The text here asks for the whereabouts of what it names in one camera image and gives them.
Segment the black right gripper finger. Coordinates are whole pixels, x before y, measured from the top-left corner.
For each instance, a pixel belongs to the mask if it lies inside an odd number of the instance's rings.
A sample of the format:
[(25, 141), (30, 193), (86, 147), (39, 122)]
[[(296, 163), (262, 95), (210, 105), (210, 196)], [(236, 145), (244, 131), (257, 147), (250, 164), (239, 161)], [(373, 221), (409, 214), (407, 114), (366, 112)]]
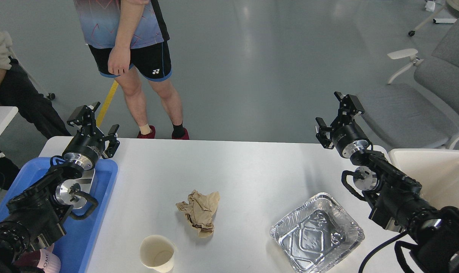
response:
[(334, 92), (334, 95), (340, 102), (340, 107), (337, 111), (338, 119), (354, 119), (356, 116), (365, 113), (363, 105), (355, 95), (343, 95), (337, 91)]
[(317, 133), (331, 133), (332, 132), (332, 127), (328, 127), (326, 123), (324, 122), (323, 118), (316, 117), (316, 132)]

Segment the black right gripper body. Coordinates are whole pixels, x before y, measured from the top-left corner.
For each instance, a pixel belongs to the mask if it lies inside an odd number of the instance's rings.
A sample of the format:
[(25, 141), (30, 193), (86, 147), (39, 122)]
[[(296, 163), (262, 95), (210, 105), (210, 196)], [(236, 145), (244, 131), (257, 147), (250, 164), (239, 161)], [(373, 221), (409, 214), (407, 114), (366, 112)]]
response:
[(353, 119), (336, 118), (330, 125), (331, 133), (316, 133), (316, 138), (325, 149), (337, 149), (343, 158), (350, 158), (354, 153), (366, 150), (370, 140)]

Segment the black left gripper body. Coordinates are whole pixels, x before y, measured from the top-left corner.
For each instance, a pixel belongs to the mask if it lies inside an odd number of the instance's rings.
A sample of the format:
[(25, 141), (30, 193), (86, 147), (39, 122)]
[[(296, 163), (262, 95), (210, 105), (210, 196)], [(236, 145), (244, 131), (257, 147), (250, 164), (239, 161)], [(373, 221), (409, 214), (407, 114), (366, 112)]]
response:
[(107, 135), (98, 127), (84, 126), (78, 130), (64, 150), (63, 159), (87, 171), (95, 167), (99, 158), (112, 158), (117, 150), (117, 138), (107, 139)]

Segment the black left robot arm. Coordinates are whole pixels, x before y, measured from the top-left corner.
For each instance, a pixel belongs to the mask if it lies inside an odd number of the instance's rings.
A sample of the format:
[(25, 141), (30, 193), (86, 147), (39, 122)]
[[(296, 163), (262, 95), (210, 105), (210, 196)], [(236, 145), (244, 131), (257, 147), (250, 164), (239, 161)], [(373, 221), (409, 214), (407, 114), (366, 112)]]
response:
[(82, 221), (98, 207), (79, 180), (100, 158), (112, 158), (120, 145), (118, 124), (107, 134), (97, 127), (99, 106), (95, 102), (75, 109), (67, 124), (78, 130), (62, 155), (52, 157), (46, 174), (6, 203), (9, 214), (0, 222), (0, 273), (21, 273), (14, 262), (23, 253), (49, 247), (66, 235), (63, 224), (69, 217)]

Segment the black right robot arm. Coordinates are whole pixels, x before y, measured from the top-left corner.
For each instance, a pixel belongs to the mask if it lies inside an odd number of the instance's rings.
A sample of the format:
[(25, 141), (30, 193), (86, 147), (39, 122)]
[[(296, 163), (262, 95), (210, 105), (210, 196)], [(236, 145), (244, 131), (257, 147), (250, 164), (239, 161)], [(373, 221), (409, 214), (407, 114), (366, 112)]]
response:
[(327, 126), (316, 118), (316, 138), (325, 149), (336, 148), (343, 158), (356, 165), (355, 171), (342, 172), (341, 182), (349, 192), (371, 208), (370, 220), (397, 236), (380, 244), (363, 260), (394, 243), (397, 261), (405, 273), (412, 269), (403, 248), (424, 273), (459, 273), (459, 209), (445, 206), (438, 210), (420, 197), (422, 185), (373, 150), (354, 118), (365, 112), (355, 95), (334, 93), (340, 102), (337, 117)]

